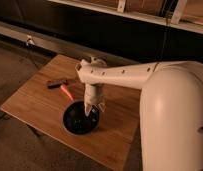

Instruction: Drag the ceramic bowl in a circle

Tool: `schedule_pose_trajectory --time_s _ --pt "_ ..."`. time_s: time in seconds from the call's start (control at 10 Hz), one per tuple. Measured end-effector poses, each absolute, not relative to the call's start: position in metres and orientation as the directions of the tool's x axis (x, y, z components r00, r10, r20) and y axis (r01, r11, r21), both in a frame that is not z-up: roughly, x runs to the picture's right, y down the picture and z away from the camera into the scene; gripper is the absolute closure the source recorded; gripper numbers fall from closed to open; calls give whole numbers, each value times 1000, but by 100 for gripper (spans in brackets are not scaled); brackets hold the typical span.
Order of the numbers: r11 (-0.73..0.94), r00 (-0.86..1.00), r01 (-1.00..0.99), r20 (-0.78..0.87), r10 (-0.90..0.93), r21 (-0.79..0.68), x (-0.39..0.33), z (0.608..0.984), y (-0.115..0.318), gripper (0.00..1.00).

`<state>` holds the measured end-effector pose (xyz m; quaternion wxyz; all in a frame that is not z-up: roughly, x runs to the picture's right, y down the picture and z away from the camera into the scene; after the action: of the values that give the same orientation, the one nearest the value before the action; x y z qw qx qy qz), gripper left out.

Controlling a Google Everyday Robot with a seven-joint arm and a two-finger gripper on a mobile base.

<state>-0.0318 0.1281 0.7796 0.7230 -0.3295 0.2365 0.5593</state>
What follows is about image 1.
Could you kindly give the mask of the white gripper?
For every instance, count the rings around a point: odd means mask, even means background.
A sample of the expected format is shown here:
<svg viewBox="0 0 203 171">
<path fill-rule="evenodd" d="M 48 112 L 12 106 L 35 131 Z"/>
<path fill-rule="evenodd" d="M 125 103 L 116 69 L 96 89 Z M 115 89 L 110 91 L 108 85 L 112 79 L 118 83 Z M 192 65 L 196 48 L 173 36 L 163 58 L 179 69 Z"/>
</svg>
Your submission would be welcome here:
<svg viewBox="0 0 203 171">
<path fill-rule="evenodd" d="M 101 85 L 85 85 L 84 93 L 84 110 L 88 117 L 92 109 L 92 105 L 98 105 L 99 109 L 105 111 L 105 102 L 103 101 L 103 87 Z"/>
</svg>

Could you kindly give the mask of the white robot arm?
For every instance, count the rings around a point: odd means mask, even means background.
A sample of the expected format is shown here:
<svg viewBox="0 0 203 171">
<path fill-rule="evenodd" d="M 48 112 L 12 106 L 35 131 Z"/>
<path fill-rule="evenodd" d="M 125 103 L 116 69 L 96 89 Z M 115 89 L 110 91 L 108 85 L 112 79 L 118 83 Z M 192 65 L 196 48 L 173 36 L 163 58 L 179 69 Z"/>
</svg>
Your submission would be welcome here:
<svg viewBox="0 0 203 171">
<path fill-rule="evenodd" d="M 203 171 L 203 64 L 173 61 L 122 67 L 99 59 L 76 65 L 84 104 L 101 102 L 101 84 L 139 89 L 143 171 Z"/>
</svg>

